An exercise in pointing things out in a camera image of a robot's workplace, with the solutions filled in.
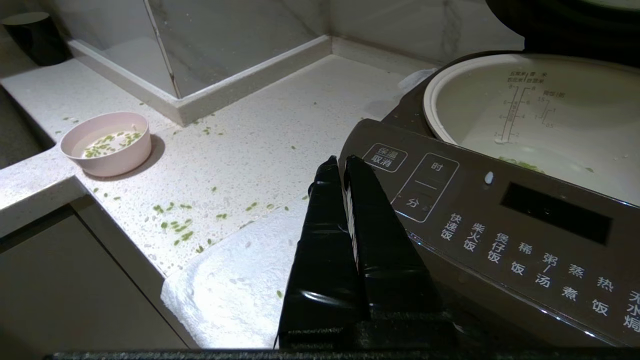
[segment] white speckled countertop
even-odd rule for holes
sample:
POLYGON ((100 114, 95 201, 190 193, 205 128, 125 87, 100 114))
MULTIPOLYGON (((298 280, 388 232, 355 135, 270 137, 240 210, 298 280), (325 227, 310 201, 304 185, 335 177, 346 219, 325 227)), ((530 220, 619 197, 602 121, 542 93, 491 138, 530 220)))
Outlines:
POLYGON ((57 142, 78 122, 135 111, 148 118, 154 149, 141 168, 109 179, 89 177, 58 146, 0 170, 0 236, 90 193, 168 276, 199 246, 304 193, 360 119, 381 119, 397 104, 402 78, 331 55, 183 128, 77 60, 5 77, 2 86, 57 142), (187 241, 161 226, 187 219, 187 241))

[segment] cabinet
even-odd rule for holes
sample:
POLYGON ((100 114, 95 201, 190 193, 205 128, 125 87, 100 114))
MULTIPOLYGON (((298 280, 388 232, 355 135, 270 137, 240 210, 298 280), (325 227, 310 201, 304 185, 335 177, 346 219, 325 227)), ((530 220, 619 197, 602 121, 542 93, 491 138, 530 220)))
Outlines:
POLYGON ((187 347, 70 207, 0 241, 3 357, 187 347))

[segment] white marble backsplash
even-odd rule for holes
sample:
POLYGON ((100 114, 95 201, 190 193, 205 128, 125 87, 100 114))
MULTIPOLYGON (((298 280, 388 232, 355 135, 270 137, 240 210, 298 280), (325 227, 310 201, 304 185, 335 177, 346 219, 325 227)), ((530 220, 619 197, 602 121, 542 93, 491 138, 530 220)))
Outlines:
POLYGON ((181 96, 328 32, 328 0, 150 0, 181 96))
POLYGON ((53 16, 62 33, 167 94, 177 96, 144 1, 38 2, 53 16))
POLYGON ((484 0, 331 0, 332 33, 447 63, 489 50, 522 50, 484 0))

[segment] printed chinese characters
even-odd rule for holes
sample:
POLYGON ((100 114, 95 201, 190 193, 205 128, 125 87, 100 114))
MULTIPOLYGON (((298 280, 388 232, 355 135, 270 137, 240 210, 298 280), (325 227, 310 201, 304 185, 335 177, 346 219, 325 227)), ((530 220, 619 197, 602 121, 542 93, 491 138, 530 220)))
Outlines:
POLYGON ((420 203, 418 202, 418 199, 409 199, 409 202, 407 202, 406 204, 411 206, 412 208, 415 208, 416 206, 420 205, 420 203))
POLYGON ((392 162, 391 159, 383 158, 380 155, 374 155, 371 158, 371 161, 375 162, 376 164, 380 164, 384 167, 389 167, 389 165, 391 165, 391 162, 392 162))
POLYGON ((548 264, 545 270, 542 271, 542 272, 547 272, 547 270, 549 270, 551 266, 556 266, 558 264, 558 258, 557 256, 553 256, 548 252, 546 252, 544 258, 542 259, 542 262, 545 264, 548 264))
POLYGON ((630 304, 627 304, 628 314, 625 315, 625 323, 623 325, 629 329, 633 329, 635 332, 640 332, 640 318, 638 317, 638 314, 640 314, 640 309, 638 308, 638 305, 640 305, 640 293, 631 291, 629 296, 628 301, 630 304))
POLYGON ((551 278, 549 276, 544 276, 542 274, 538 274, 536 277, 536 284, 540 284, 546 288, 551 285, 551 278))
POLYGON ((433 164, 431 164, 431 168, 432 168, 433 170, 436 170, 436 171, 440 171, 440 170, 442 170, 442 167, 443 167, 443 166, 444 166, 444 165, 442 165, 441 163, 436 163, 436 162, 434 162, 433 164))
POLYGON ((386 147, 381 147, 378 149, 376 154, 371 157, 371 161, 385 168, 388 168, 389 166, 391 166, 393 160, 397 155, 397 151, 390 150, 386 147))
POLYGON ((442 229, 440 237, 445 240, 451 241, 451 237, 456 233, 456 230, 458 229, 461 221, 462 217, 460 215, 455 213, 451 214, 451 218, 449 219, 447 225, 444 226, 444 229, 442 229))
POLYGON ((524 275, 524 269, 526 268, 526 266, 524 266, 523 264, 518 264, 515 261, 511 263, 511 271, 513 271, 516 274, 520 274, 520 276, 524 275))
POLYGON ((605 279, 602 276, 598 278, 598 287, 609 290, 609 292, 613 291, 613 284, 611 283, 611 281, 609 279, 605 279))
POLYGON ((525 254, 529 255, 533 251, 533 246, 525 243, 520 243, 520 247, 518 248, 518 250, 520 252, 524 252, 525 254))
POLYGON ((489 250, 489 255, 487 259, 493 261, 494 263, 500 263, 500 257, 502 256, 502 252, 504 248, 507 246, 507 242, 509 241, 509 236, 499 233, 495 237, 495 241, 491 245, 491 250, 489 250))
POLYGON ((533 83, 533 84, 544 84, 545 77, 547 76, 546 72, 543 72, 539 76, 542 78, 536 78, 536 72, 526 72, 526 71, 512 71, 507 78, 508 83, 533 83))
POLYGON ((471 234, 465 240, 464 248, 473 252, 478 244, 480 235, 484 232, 484 225, 476 222, 471 227, 471 234))
POLYGON ((571 264, 569 265, 569 274, 582 278, 584 276, 584 269, 578 265, 571 264))
POLYGON ((562 296, 575 301, 575 297, 578 296, 578 290, 565 286, 562 288, 562 296))
POLYGON ((593 311, 595 311, 598 314, 603 314, 604 316, 607 316, 607 311, 609 310, 609 305, 603 303, 602 301, 599 301, 597 299, 593 299, 593 301, 591 302, 593 304, 593 311))

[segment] button label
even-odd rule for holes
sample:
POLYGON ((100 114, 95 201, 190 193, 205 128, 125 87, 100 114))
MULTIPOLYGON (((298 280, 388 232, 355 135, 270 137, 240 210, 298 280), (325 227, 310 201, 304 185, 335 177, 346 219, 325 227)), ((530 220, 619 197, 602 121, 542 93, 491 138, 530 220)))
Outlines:
POLYGON ((523 264, 518 264, 515 261, 511 263, 511 271, 513 271, 516 274, 520 274, 520 276, 524 275, 524 269, 526 268, 527 267, 524 266, 523 264))
POLYGON ((407 153, 383 143, 375 143, 364 155, 364 161, 376 168, 396 172, 404 163, 407 153))
POLYGON ((467 236, 467 239, 465 240, 465 243, 463 244, 463 247, 471 252, 474 251, 474 249, 476 248, 476 245, 478 244, 478 242, 480 241, 480 235, 484 232, 484 225, 480 224, 479 222, 476 222, 472 227, 471 227, 471 232, 469 234, 469 236, 467 236))
POLYGON ((542 272, 547 272, 547 270, 549 270, 549 268, 551 268, 551 266, 556 266, 558 264, 558 257, 557 256, 553 256, 551 254, 549 254, 548 252, 545 253, 545 256, 542 258, 542 262, 545 264, 548 264, 547 267, 545 268, 544 271, 542 272))
POLYGON ((575 301, 575 297, 578 296, 578 290, 565 286, 562 288, 562 296, 575 301))
POLYGON ((538 274, 536 276, 536 284, 540 284, 540 285, 548 288, 549 285, 551 285, 551 278, 549 276, 538 274))
POLYGON ((442 229, 440 237, 445 240, 451 241, 451 237, 456 233, 458 225, 460 225, 461 221, 462 217, 460 215, 455 213, 451 214, 451 218, 449 219, 447 225, 444 226, 444 229, 442 229))
POLYGON ((599 301, 598 299, 593 299, 591 303, 593 304, 593 307, 592 307, 593 311, 595 311, 598 314, 603 314, 604 316, 607 316, 609 305, 603 303, 602 301, 599 301))
POLYGON ((584 276, 584 269, 576 264, 571 264, 569 265, 569 274, 582 278, 584 276))
MULTIPOLYGON (((375 146, 379 145, 381 146, 381 144, 374 145, 369 152, 376 150, 375 146)), ((378 148, 378 150, 384 153, 384 151, 388 149, 385 147, 383 149, 378 148)), ((398 153, 395 161, 405 156, 406 153, 398 153)), ((443 158, 442 156, 432 153, 426 154, 398 194, 396 194, 396 197, 391 201, 391 205, 393 205, 396 212, 400 215, 404 215, 416 222, 425 222, 433 206, 435 206, 441 194, 447 188, 449 180, 451 180, 458 166, 457 161, 443 158), (425 174, 428 175, 431 173, 437 175, 425 176, 425 174)), ((450 240, 453 232, 451 229, 446 229, 446 231, 442 231, 441 236, 450 240)))
POLYGON ((640 309, 638 305, 640 305, 640 293, 637 291, 631 291, 629 293, 630 298, 628 299, 631 304, 627 304, 627 312, 628 315, 625 315, 624 326, 629 329, 633 329, 635 332, 640 332, 640 318, 637 318, 638 314, 640 314, 640 309))
POLYGON ((611 281, 609 279, 605 279, 602 276, 598 278, 598 287, 609 290, 609 292, 613 291, 613 284, 611 283, 611 281))
POLYGON ((520 247, 518 248, 518 250, 520 252, 524 252, 527 255, 531 255, 531 252, 533 251, 533 246, 525 243, 520 243, 520 247))
POLYGON ((502 252, 507 247, 507 242, 509 241, 509 236, 499 233, 495 236, 495 241, 491 245, 491 250, 489 250, 489 254, 487 255, 487 259, 493 261, 494 263, 500 263, 500 258, 502 257, 502 252))

